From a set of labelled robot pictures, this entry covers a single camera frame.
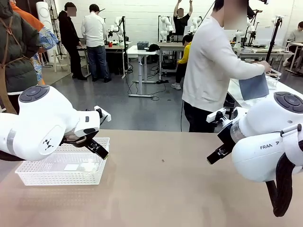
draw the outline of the person in yellow shirt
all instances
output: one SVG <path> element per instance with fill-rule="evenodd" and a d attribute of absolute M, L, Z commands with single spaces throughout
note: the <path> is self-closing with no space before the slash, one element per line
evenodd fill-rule
<path fill-rule="evenodd" d="M 183 37 L 182 43 L 183 43 L 183 46 L 185 46 L 184 54 L 183 54 L 183 58 L 177 62 L 176 82 L 171 85 L 171 87 L 176 90 L 181 90 L 180 83 L 186 73 L 186 67 L 187 67 L 187 61 L 188 61 L 191 41 L 193 41 L 192 35 L 186 35 Z"/>

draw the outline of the blue jeans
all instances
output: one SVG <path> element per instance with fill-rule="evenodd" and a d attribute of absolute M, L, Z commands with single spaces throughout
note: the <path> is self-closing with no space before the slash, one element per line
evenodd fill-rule
<path fill-rule="evenodd" d="M 110 78 L 107 69 L 105 46 L 87 47 L 89 70 L 93 78 Z"/>

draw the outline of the brick wall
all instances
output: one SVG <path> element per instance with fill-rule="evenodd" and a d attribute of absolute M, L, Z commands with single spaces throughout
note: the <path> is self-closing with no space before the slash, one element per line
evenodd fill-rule
<path fill-rule="evenodd" d="M 81 23 L 85 15 L 89 14 L 89 5 L 96 3 L 99 7 L 106 8 L 102 17 L 106 17 L 106 24 L 109 27 L 114 23 L 117 16 L 126 16 L 127 36 L 131 41 L 157 41 L 158 15 L 172 16 L 177 0 L 72 0 L 78 8 L 77 17 L 72 20 L 75 24 L 78 36 L 81 37 Z M 63 10 L 67 0 L 55 0 L 58 11 Z M 204 16 L 214 0 L 194 0 L 194 13 L 192 17 Z M 282 30 L 286 36 L 289 30 L 293 30 L 300 19 L 300 13 L 303 10 L 302 0 L 272 0 L 270 4 L 264 5 L 258 0 L 250 0 L 253 9 L 264 10 L 258 15 L 257 21 L 259 27 L 265 27 L 271 24 L 271 19 L 275 15 L 285 15 Z M 189 0 L 183 0 L 180 7 L 184 12 L 189 11 Z M 230 38 L 234 37 L 235 31 L 226 31 Z"/>

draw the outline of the dark green puffer jacket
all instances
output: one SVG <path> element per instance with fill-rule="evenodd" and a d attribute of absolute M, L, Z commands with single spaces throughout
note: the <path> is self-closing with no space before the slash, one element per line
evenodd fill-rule
<path fill-rule="evenodd" d="M 10 35 L 6 63 L 20 58 L 22 55 L 31 58 L 39 49 L 38 31 L 23 20 L 19 14 L 13 12 L 9 0 L 0 0 L 0 17 L 7 26 L 11 16 L 13 17 L 11 30 L 20 43 L 22 50 Z M 2 63 L 4 57 L 6 36 L 6 28 L 0 22 L 0 63 Z M 24 59 L 8 64 L 5 74 L 8 93 L 22 92 L 31 86 L 37 85 L 37 75 L 30 60 Z"/>

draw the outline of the person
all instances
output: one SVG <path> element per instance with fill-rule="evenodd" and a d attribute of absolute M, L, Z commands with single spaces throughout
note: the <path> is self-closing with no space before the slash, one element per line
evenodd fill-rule
<path fill-rule="evenodd" d="M 89 70 L 92 80 L 95 82 L 104 78 L 104 82 L 111 81 L 107 70 L 106 50 L 104 39 L 106 38 L 106 27 L 103 18 L 99 17 L 99 6 L 92 4 L 89 7 L 90 14 L 82 22 L 82 35 L 86 39 L 86 46 L 89 57 Z"/>
<path fill-rule="evenodd" d="M 296 43 L 303 43 L 303 21 L 301 21 L 298 24 L 298 28 L 294 31 L 291 32 L 291 34 L 289 35 L 288 41 L 291 42 L 296 42 Z M 297 46 L 295 45 L 291 45 L 289 47 L 289 50 L 293 53 L 295 53 Z M 300 52 L 301 52 L 302 48 L 299 48 L 297 51 L 297 54 L 295 56 L 292 55 L 290 58 L 286 58 L 286 60 L 283 62 L 283 66 L 284 67 L 288 67 L 290 66 L 290 64 L 292 63 L 293 59 L 296 60 L 299 56 L 300 56 Z"/>
<path fill-rule="evenodd" d="M 15 0 L 10 0 L 10 5 L 14 12 L 18 13 L 26 22 L 28 22 L 33 28 L 39 32 L 40 48 L 39 53 L 44 53 L 47 50 L 52 49 L 58 43 L 58 38 L 47 29 L 37 18 L 30 13 L 27 13 L 16 6 Z M 42 64 L 40 62 L 39 54 L 36 53 L 31 59 L 31 62 L 35 68 L 37 74 L 38 85 L 45 85 L 42 78 Z"/>
<path fill-rule="evenodd" d="M 185 76 L 186 73 L 186 68 L 187 68 L 187 61 L 188 61 L 188 55 L 189 55 L 189 50 L 191 46 L 191 41 L 193 40 L 192 35 L 186 35 L 183 37 L 183 46 L 184 48 L 184 54 L 181 60 L 177 62 L 177 72 L 176 72 L 176 82 L 171 85 L 172 88 L 176 90 L 181 90 L 181 80 Z"/>
<path fill-rule="evenodd" d="M 8 113 L 19 113 L 19 95 L 37 85 L 31 57 L 39 50 L 39 33 L 9 0 L 0 0 L 0 97 Z"/>
<path fill-rule="evenodd" d="M 207 116 L 223 107 L 230 78 L 249 79 L 270 71 L 266 61 L 245 63 L 232 51 L 224 24 L 247 11 L 247 1 L 215 0 L 211 16 L 193 38 L 184 79 L 184 111 L 190 132 L 214 132 Z"/>
<path fill-rule="evenodd" d="M 71 72 L 73 78 L 79 80 L 87 80 L 81 71 L 81 58 L 77 46 L 82 47 L 82 43 L 78 38 L 74 24 L 70 16 L 75 16 L 77 8 L 74 3 L 67 2 L 64 6 L 64 11 L 59 13 L 59 28 L 61 35 L 61 42 L 71 57 Z"/>
<path fill-rule="evenodd" d="M 176 35 L 184 35 L 185 26 L 187 26 L 187 22 L 193 13 L 193 0 L 189 1 L 189 13 L 184 16 L 184 10 L 179 8 L 179 4 L 182 0 L 178 0 L 175 10 L 174 10 L 174 23 L 176 29 Z"/>

